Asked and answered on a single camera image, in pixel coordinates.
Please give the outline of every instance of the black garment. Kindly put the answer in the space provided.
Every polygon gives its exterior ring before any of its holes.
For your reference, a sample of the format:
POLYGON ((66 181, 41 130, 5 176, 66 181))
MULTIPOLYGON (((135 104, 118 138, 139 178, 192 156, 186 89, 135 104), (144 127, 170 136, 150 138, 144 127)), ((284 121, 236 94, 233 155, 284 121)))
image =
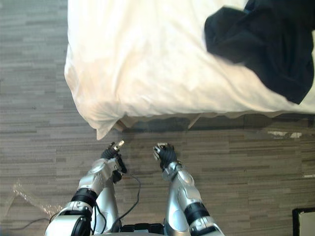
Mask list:
POLYGON ((207 51, 254 71, 269 89, 300 103, 313 84, 315 0, 249 0, 205 22, 207 51))

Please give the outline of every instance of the white comforter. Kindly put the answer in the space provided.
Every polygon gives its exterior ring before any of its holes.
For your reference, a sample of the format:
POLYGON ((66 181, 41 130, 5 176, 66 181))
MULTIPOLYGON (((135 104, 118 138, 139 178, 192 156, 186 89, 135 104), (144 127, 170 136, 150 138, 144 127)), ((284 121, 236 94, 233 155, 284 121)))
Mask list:
POLYGON ((297 105, 241 65, 206 51, 206 18, 246 0, 68 0, 65 79, 101 139, 124 115, 315 113, 315 86, 297 105))

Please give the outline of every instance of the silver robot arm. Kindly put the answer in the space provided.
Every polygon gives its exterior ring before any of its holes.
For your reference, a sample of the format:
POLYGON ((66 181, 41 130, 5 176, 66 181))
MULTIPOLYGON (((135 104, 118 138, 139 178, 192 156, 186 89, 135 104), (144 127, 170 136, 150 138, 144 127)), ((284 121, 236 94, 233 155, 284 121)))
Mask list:
POLYGON ((169 236, 224 236, 202 203, 194 179, 174 155, 174 150, 163 151, 167 143, 154 147, 156 160, 164 162, 163 179, 170 181, 169 198, 165 218, 165 230, 169 236))
MULTIPOLYGON (((123 145, 123 141, 112 147, 112 152, 118 152, 123 145)), ((45 236, 89 236, 91 232, 91 219, 93 208, 96 205, 98 196, 102 193, 108 195, 106 189, 110 190, 110 195, 113 192, 113 172, 122 170, 116 158, 105 159, 101 158, 92 164, 92 168, 88 173, 81 178, 76 193, 53 219, 46 229, 45 236)), ((118 217, 116 201, 107 202, 109 208, 114 209, 111 217, 118 217)))

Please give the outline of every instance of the wire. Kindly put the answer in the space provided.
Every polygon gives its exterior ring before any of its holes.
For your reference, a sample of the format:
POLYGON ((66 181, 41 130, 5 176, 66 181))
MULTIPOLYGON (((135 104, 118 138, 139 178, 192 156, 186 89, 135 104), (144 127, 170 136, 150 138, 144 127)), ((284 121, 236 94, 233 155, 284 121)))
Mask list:
POLYGON ((129 214, 129 212, 131 212, 131 211, 134 209, 134 207, 138 204, 138 202, 139 202, 139 195, 140 195, 140 189, 141 189, 141 182, 140 182, 140 180, 139 180, 137 177, 132 176, 132 175, 129 175, 129 174, 125 174, 125 173, 122 173, 122 172, 120 172, 120 174, 121 174, 121 175, 124 175, 124 176, 132 177, 132 178, 134 178, 136 181, 138 181, 139 187, 138 187, 138 193, 137 193, 137 201, 132 205, 132 207, 131 207, 128 211, 126 211, 122 216, 118 217, 118 218, 114 221, 114 223, 113 223, 113 225, 112 225, 112 228, 111 228, 111 230, 110 230, 111 233, 113 232, 116 223, 117 223, 118 221, 120 221, 122 218, 124 218, 127 214, 129 214))
POLYGON ((102 234, 102 233, 104 233, 104 231, 105 231, 105 228, 106 228, 106 225, 107 225, 107 220, 106 220, 105 216, 103 215, 103 213, 100 212, 97 202, 96 202, 96 207, 97 207, 97 210, 98 210, 99 214, 100 214, 100 215, 103 217, 103 219, 104 219, 104 226, 103 226, 103 230, 102 230, 102 232, 101 232, 101 234, 102 234))
POLYGON ((52 222, 53 218, 54 218, 58 213, 59 213, 59 212, 53 214, 53 215, 50 217, 50 219, 49 219, 49 224, 52 222))
POLYGON ((37 221, 42 221, 42 220, 47 220, 47 221, 49 221, 49 219, 47 219, 47 218, 39 218, 39 219, 36 219, 36 220, 33 220, 33 221, 31 221, 31 222, 29 222, 27 225, 25 225, 25 226, 23 226, 23 227, 21 227, 21 228, 13 228, 13 229, 9 229, 9 230, 23 230, 23 229, 26 229, 28 226, 30 226, 31 224, 33 224, 33 223, 35 223, 35 222, 37 222, 37 221))

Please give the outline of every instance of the floor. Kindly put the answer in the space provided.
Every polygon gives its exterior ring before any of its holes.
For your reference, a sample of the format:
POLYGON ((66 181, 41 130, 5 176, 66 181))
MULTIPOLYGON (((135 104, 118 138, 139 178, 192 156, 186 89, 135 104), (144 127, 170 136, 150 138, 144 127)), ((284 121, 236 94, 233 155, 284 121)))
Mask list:
MULTIPOLYGON (((227 236, 292 235, 291 211, 315 206, 314 116, 247 115, 138 123, 103 140, 78 114, 63 77, 66 0, 0 0, 0 226, 22 227, 67 203, 91 163, 112 141, 143 187, 123 223, 162 222, 168 183, 152 146, 175 145, 205 206, 227 236)), ((137 184, 116 184, 119 212, 137 184)), ((43 235, 47 222, 2 235, 43 235)))

